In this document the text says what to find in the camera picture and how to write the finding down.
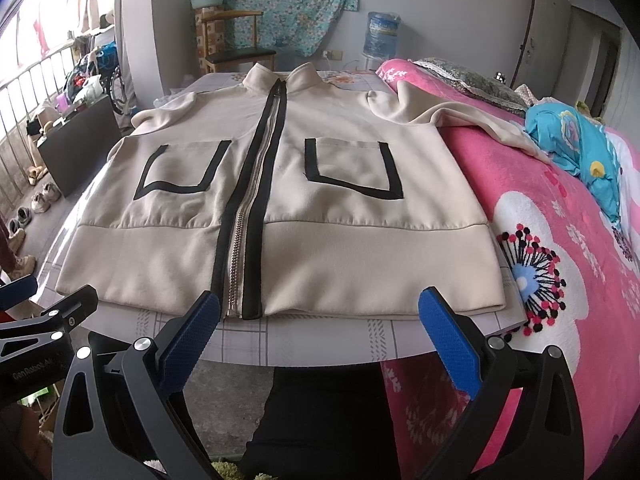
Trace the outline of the beige zip jacket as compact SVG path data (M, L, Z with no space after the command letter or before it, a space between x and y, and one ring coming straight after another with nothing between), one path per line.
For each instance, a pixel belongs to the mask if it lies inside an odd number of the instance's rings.
M145 110L107 156L56 289L169 315L211 292L243 320L413 318L429 287L458 313L500 310L495 237L443 126L542 157L484 110L408 82L340 89L310 64Z

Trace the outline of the pink floral blanket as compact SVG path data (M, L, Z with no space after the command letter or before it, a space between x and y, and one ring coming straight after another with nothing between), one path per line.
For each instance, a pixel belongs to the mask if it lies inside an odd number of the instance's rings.
M503 120L524 119L469 98L394 58L376 74L394 91L410 82L448 101L477 106ZM504 339L541 351L556 344L576 389L590 476L628 429L639 407L639 203L633 198L629 244L612 228L577 178L482 130L440 129L496 233L518 283L525 323ZM414 479L437 453L469 397L450 382L437 354L381 365L401 479Z

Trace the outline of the blue water bottle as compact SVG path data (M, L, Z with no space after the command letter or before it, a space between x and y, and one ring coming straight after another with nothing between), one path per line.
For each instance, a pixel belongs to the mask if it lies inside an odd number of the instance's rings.
M397 51L401 17L396 13L372 11L368 14L362 53L367 58L389 60Z

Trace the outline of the turquoise cartoon cloth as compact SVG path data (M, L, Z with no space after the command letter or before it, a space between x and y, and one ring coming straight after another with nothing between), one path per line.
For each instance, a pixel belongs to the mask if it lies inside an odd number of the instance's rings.
M620 226L620 161L602 125L562 103L529 107L525 131L556 166L578 178L614 226Z

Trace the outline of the wooden chair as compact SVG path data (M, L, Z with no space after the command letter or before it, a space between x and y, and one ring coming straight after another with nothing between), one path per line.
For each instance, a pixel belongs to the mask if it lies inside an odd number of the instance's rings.
M258 44L258 21L263 16L264 12L257 10L227 10L214 16L214 20L224 21L226 50L205 59L209 68L208 74L222 73L243 64L262 63L267 64L270 70L274 69L277 52ZM243 20L250 21L247 40L236 38L235 23Z

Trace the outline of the bicycle by window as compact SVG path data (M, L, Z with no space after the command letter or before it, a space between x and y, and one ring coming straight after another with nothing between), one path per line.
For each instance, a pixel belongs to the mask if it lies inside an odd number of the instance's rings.
M120 116L125 114L125 84L115 41L93 49L80 59L66 76L64 94L68 104L92 103L100 96L107 96L114 112Z

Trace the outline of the grey patterned pillow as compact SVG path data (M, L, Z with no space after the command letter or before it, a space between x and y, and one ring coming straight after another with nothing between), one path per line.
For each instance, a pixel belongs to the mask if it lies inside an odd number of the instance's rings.
M520 117L524 117L529 109L529 105L503 82L487 78L462 65L443 58L421 58L413 61L413 64L470 98L484 101Z

